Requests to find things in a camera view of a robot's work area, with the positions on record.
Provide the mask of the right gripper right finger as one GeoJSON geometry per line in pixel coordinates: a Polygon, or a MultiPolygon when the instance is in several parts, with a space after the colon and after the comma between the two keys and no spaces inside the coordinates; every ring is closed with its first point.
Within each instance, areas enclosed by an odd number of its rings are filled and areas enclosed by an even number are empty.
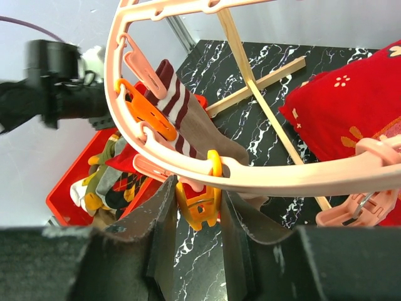
{"type": "Polygon", "coordinates": [[[279,300],[283,254],[273,248],[291,230],[230,191],[222,192],[221,230],[228,299],[279,300]]]}

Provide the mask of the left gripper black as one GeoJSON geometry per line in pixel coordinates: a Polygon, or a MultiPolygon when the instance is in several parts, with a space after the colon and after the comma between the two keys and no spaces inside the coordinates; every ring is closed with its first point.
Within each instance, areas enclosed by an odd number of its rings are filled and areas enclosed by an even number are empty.
{"type": "Polygon", "coordinates": [[[32,40],[26,78],[1,83],[1,133],[35,116],[51,129],[62,119],[87,119],[96,130],[114,126],[100,75],[86,70],[77,46],[32,40]]]}

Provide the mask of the orange clip holding sock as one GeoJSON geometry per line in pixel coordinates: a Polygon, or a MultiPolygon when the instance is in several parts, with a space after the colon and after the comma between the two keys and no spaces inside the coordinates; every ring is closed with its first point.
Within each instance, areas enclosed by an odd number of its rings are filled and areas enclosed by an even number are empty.
{"type": "Polygon", "coordinates": [[[158,110],[137,87],[124,78],[118,79],[114,84],[115,91],[120,94],[121,87],[126,90],[130,101],[126,101],[128,110],[136,122],[147,122],[165,140],[173,141],[177,138],[177,131],[169,120],[158,110]]]}

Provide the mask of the yellow orange clip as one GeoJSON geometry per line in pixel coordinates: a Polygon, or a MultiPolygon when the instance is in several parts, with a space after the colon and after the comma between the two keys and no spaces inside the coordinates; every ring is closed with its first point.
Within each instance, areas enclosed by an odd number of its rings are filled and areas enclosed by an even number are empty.
{"type": "Polygon", "coordinates": [[[219,188],[205,186],[196,196],[187,198],[185,187],[180,179],[175,186],[175,197],[181,215],[194,231],[200,231],[203,222],[210,227],[216,225],[220,212],[221,194],[219,188]]]}

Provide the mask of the red cat pattern sock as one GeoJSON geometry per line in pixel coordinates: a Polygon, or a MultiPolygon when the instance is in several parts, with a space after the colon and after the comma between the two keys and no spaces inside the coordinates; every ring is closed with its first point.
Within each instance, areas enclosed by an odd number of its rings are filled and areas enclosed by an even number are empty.
{"type": "Polygon", "coordinates": [[[137,154],[138,152],[130,144],[127,144],[119,155],[107,160],[105,164],[118,171],[137,174],[133,165],[133,159],[137,154]]]}

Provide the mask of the beige sock maroon striped cuff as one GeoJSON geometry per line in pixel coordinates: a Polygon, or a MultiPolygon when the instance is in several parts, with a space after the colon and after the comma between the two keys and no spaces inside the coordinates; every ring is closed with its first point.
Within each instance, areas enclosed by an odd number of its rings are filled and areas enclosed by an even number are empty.
{"type": "Polygon", "coordinates": [[[151,91],[145,92],[145,98],[157,108],[176,128],[181,128],[185,116],[190,109],[205,112],[202,105],[193,93],[188,91],[185,85],[177,77],[174,67],[169,60],[164,59],[156,69],[167,94],[164,98],[157,98],[151,91]]]}

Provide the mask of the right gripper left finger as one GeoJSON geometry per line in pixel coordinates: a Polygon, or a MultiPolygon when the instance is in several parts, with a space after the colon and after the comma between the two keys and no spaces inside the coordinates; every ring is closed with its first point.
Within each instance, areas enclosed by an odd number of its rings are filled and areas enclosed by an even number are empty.
{"type": "Polygon", "coordinates": [[[112,300],[172,300],[176,184],[170,176],[148,201],[108,228],[112,300]]]}

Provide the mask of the pink round clip hanger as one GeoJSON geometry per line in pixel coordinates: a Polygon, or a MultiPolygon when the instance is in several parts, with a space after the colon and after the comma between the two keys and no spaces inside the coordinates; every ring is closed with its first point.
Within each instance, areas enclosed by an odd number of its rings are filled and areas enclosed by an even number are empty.
{"type": "Polygon", "coordinates": [[[131,23],[227,13],[240,1],[121,1],[105,57],[112,118],[138,151],[137,171],[163,181],[178,175],[195,191],[211,186],[267,196],[331,196],[400,188],[400,137],[363,139],[348,159],[249,167],[243,147],[223,136],[174,72],[161,80],[128,33],[131,23]]]}

